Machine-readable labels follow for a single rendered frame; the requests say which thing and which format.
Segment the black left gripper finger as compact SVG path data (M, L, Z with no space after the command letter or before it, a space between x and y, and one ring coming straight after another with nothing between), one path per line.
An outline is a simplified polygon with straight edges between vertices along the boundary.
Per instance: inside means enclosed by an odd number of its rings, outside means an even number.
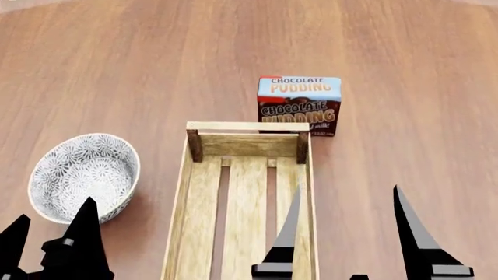
M0 233L0 268L17 268L30 228L30 218L19 216Z
M114 280L92 198L85 200L63 237L44 242L42 251L41 280Z

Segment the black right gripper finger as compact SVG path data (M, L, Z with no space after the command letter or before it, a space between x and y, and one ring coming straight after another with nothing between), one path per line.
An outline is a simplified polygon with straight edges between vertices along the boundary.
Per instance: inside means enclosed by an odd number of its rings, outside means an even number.
M251 265L252 280L292 280L299 211L300 187L297 187L286 220L274 244L262 263Z
M437 244L399 186L393 188L393 203L407 280L475 280L473 268Z

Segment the light wooden slatted tray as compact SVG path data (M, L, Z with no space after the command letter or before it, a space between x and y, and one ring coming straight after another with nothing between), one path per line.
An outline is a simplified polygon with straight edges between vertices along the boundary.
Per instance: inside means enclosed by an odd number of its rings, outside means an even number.
M276 218L298 214L292 280L320 280L308 123L187 123L161 280L210 280L223 167L230 176L220 280L252 280L265 257L267 175Z

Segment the white grey floral patterned bowl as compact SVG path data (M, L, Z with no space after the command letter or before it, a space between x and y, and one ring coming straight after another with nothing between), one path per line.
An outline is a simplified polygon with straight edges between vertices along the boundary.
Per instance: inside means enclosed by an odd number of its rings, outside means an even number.
M100 223L120 214L131 201L141 171L134 147L105 133L79 135L48 151L33 168L30 204L48 221L69 224L87 198Z

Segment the chocolate pudding box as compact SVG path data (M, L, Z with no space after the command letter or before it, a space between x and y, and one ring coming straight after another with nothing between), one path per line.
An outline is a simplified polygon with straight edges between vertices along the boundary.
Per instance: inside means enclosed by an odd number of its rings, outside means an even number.
M313 136L333 137L342 103L342 80L317 76L261 76L258 120L308 123Z

